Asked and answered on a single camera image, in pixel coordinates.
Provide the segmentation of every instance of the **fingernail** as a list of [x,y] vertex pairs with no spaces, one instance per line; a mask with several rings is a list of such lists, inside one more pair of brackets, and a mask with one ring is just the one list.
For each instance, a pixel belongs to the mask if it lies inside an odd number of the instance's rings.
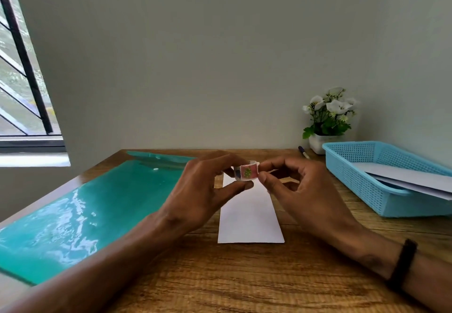
[[254,187],[254,183],[253,183],[252,181],[246,182],[246,184],[245,184],[245,190],[251,189],[251,188],[253,188],[253,187]]
[[263,183],[265,182],[265,179],[267,178],[267,175],[265,174],[265,172],[260,172],[257,177],[259,178],[259,180]]

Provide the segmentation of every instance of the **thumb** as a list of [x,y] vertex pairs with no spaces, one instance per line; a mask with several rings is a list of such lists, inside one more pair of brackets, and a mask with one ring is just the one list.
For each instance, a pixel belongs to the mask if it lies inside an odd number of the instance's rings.
[[222,207],[226,202],[232,199],[237,194],[240,194],[244,190],[251,189],[254,186],[252,181],[234,181],[229,183],[226,187],[217,189],[217,203],[219,207]]
[[276,177],[266,171],[260,171],[258,175],[260,183],[263,184],[267,190],[276,196],[278,200],[290,196],[291,191]]

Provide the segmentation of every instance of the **black wristband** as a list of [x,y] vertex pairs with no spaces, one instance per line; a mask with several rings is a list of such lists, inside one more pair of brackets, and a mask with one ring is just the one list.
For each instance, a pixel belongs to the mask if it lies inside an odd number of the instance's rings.
[[415,253],[418,248],[418,244],[411,239],[405,240],[405,244],[400,252],[399,260],[395,265],[389,280],[386,281],[386,286],[393,291],[401,291],[402,285],[405,281],[405,277],[410,270],[411,262],[415,258]]

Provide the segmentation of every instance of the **wooden desk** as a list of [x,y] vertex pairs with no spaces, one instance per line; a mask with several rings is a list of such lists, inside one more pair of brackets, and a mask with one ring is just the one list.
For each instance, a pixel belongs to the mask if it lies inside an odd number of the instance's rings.
[[[149,150],[200,156],[206,150]],[[277,155],[299,156],[297,150],[231,150],[263,161]],[[43,197],[0,224],[7,225],[57,199],[130,157],[124,150]],[[452,262],[452,219],[384,219],[334,178],[354,216],[366,227],[403,242],[412,238],[419,248]],[[222,178],[216,179],[222,186]],[[107,312],[424,312],[386,289],[380,278],[303,232],[273,198],[284,244],[217,244],[217,212],[201,229],[143,270],[117,295]],[[0,277],[0,306],[28,287]]]

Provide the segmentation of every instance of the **white paper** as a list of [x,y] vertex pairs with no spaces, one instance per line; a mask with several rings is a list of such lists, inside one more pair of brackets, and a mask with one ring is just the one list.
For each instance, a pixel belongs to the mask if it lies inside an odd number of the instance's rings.
[[[223,187],[235,181],[223,176]],[[272,199],[258,179],[220,211],[218,243],[284,243]]]
[[386,183],[389,183],[389,184],[395,184],[395,185],[398,185],[399,187],[410,189],[410,190],[414,190],[414,191],[419,192],[419,193],[424,193],[424,194],[436,196],[438,198],[442,198],[442,199],[445,199],[445,200],[452,200],[452,193],[445,192],[443,190],[437,190],[437,189],[433,189],[433,188],[428,188],[428,187],[424,187],[424,186],[417,185],[417,184],[412,184],[412,183],[408,183],[408,182],[404,182],[404,181],[399,181],[399,180],[396,180],[396,179],[388,179],[386,177],[378,176],[378,175],[372,175],[372,177],[374,179],[379,180],[379,181],[386,182]]
[[358,169],[373,175],[379,175],[390,179],[396,179],[452,193],[451,176],[436,175],[377,163],[353,163],[353,165]]

